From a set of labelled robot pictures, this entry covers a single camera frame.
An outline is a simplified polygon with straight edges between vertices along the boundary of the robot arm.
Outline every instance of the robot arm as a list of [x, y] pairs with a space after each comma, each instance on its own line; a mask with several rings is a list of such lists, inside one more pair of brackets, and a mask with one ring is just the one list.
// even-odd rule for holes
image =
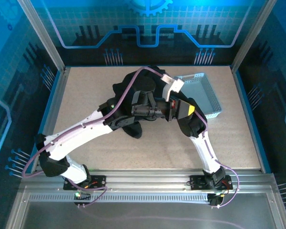
[[[61, 175], [80, 187], [89, 187], [91, 184], [89, 171], [85, 165], [79, 165], [68, 156], [72, 150], [121, 127], [129, 135], [132, 135], [131, 131], [140, 132], [142, 130], [139, 121], [152, 121], [160, 117], [168, 122], [177, 119], [181, 131], [191, 139], [199, 153], [206, 180], [211, 187], [216, 186], [225, 177], [225, 171], [215, 162], [217, 158], [211, 147], [206, 126], [199, 119], [199, 116], [202, 117], [206, 123], [204, 114], [194, 99], [188, 99], [180, 92], [184, 83], [182, 80], [171, 78], [164, 70], [157, 67], [153, 69], [162, 77], [147, 70], [141, 71], [121, 106], [110, 117], [92, 125], [85, 125], [89, 121], [105, 117], [117, 105], [134, 73], [128, 74], [123, 82], [113, 85], [114, 98], [100, 105], [97, 111], [74, 125], [81, 125], [82, 128], [69, 132], [74, 127], [71, 126], [50, 136], [39, 134], [36, 137], [36, 146], [39, 150], [49, 143], [52, 144], [40, 154], [39, 158], [45, 175], [48, 177]], [[59, 142], [54, 143], [54, 139], [61, 135], [64, 136]]]

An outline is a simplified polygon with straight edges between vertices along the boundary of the table surface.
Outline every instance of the table surface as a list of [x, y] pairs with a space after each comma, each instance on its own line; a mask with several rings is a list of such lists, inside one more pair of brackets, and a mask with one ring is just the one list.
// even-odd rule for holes
[[[114, 97], [112, 84], [139, 67], [72, 67], [64, 91], [54, 132], [87, 117]], [[260, 168], [245, 114], [229, 66], [165, 66], [171, 76], [205, 73], [222, 107], [209, 119], [209, 137], [217, 158], [232, 168]], [[89, 169], [202, 168], [192, 142], [178, 123], [163, 119], [141, 122], [140, 139], [122, 129], [100, 136], [69, 155]]]

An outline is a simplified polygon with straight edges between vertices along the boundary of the gray basket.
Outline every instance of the gray basket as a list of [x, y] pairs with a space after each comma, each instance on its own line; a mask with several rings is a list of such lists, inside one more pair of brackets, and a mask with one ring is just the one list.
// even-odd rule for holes
[[179, 76], [184, 81], [181, 91], [193, 98], [203, 111], [207, 119], [215, 118], [222, 109], [206, 74], [197, 73]]

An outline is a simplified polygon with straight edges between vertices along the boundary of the purple cable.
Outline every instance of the purple cable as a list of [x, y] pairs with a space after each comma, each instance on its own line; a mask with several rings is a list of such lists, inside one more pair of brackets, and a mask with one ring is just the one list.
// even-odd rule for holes
[[[204, 118], [202, 118], [202, 116], [201, 116], [197, 111], [194, 111], [194, 113], [198, 116], [198, 118], [200, 118], [200, 120], [201, 120], [201, 121], [204, 123], [204, 125], [205, 125], [205, 130], [204, 130], [203, 133], [202, 133], [202, 136], [204, 137], [205, 132], [208, 130], [208, 123], [204, 120]], [[214, 158], [213, 155], [211, 154], [211, 151], [210, 151], [210, 149], [209, 149], [209, 145], [208, 145], [207, 141], [205, 140], [204, 142], [205, 142], [205, 145], [206, 145], [206, 147], [207, 147], [207, 149], [208, 149], [208, 151], [209, 151], [209, 154], [210, 154], [211, 158]], [[223, 207], [223, 206], [228, 205], [228, 204], [234, 199], [234, 197], [237, 195], [237, 192], [238, 192], [238, 189], [239, 189], [239, 176], [238, 176], [238, 174], [237, 174], [232, 168], [221, 164], [218, 160], [215, 160], [215, 161], [216, 161], [219, 165], [221, 165], [222, 167], [224, 167], [224, 168], [226, 168], [226, 169], [232, 171], [232, 172], [235, 174], [236, 179], [237, 179], [237, 187], [236, 187], [235, 193], [233, 194], [232, 198], [231, 198], [228, 202], [226, 202], [225, 204], [222, 204], [222, 205], [220, 205], [220, 206], [218, 207], [218, 208], [221, 208], [221, 207]]]
[[69, 180], [69, 179], [68, 179], [68, 181], [69, 181], [74, 187], [76, 187], [76, 188], [79, 189], [79, 190], [83, 190], [83, 191], [96, 191], [96, 190], [103, 190], [103, 189], [104, 189], [104, 191], [103, 191], [94, 201], [90, 202], [89, 204], [82, 204], [82, 207], [83, 207], [83, 208], [85, 208], [86, 206], [89, 206], [89, 205], [94, 204], [99, 198], [101, 198], [101, 197], [105, 194], [105, 192], [106, 192], [107, 189], [108, 189], [106, 186], [105, 186], [105, 187], [95, 187], [95, 188], [83, 188], [83, 187], [78, 186], [77, 184], [75, 184], [73, 181], [71, 181], [71, 180]]
[[[62, 133], [60, 136], [58, 136], [57, 138], [55, 138], [55, 139], [52, 141], [53, 144], [57, 143], [61, 138], [65, 137], [66, 135], [68, 135], [68, 134], [70, 134], [70, 133], [72, 133], [72, 132], [74, 132], [74, 131], [76, 131], [76, 130], [78, 130], [78, 129], [80, 129], [80, 128], [84, 128], [84, 127], [86, 127], [86, 126], [88, 126], [88, 125], [91, 125], [91, 124], [94, 124], [94, 123], [96, 123], [96, 122], [102, 121], [102, 120], [104, 120], [104, 119], [106, 119], [106, 118], [109, 118], [109, 117], [120, 107], [120, 105], [122, 104], [122, 102], [123, 102], [124, 98], [126, 97], [128, 91], [130, 90], [131, 86], [133, 85], [135, 79], [137, 78], [137, 76], [139, 75], [139, 73], [140, 73], [143, 69], [149, 70], [150, 72], [152, 72], [152, 73], [154, 73], [154, 74], [156, 74], [156, 75], [158, 75], [158, 76], [160, 76], [160, 77], [163, 77], [162, 74], [158, 73], [157, 71], [155, 71], [155, 70], [152, 69], [152, 68], [149, 68], [149, 67], [141, 67], [141, 68], [139, 68], [139, 69], [136, 71], [136, 73], [133, 75], [133, 78], [130, 80], [130, 82], [129, 82], [127, 88], [125, 89], [125, 91], [124, 91], [123, 95], [121, 96], [121, 98], [120, 98], [119, 102], [117, 103], [117, 105], [116, 105], [107, 115], [105, 115], [105, 116], [102, 117], [102, 118], [98, 118], [98, 119], [95, 119], [95, 120], [86, 122], [86, 123], [84, 123], [83, 125], [78, 125], [78, 126], [75, 126], [75, 127], [71, 128], [70, 130], [68, 130], [68, 131], [66, 131], [66, 132], [64, 132], [64, 133]], [[52, 143], [48, 143], [47, 145], [45, 145], [43, 148], [41, 148], [41, 149], [27, 162], [27, 164], [25, 165], [25, 167], [23, 168], [23, 171], [22, 171], [22, 177], [23, 177], [23, 178], [34, 177], [34, 176], [36, 176], [36, 175], [38, 175], [38, 174], [41, 174], [41, 173], [43, 172], [43, 171], [41, 170], [41, 171], [35, 172], [35, 173], [31, 174], [31, 175], [26, 175], [26, 174], [25, 174], [26, 171], [27, 171], [27, 169], [28, 169], [28, 167], [29, 167], [29, 165], [35, 160], [35, 158], [36, 158], [41, 152], [43, 152], [44, 150], [48, 149], [48, 148], [49, 148], [51, 145], [53, 145], [53, 144], [52, 144]]]

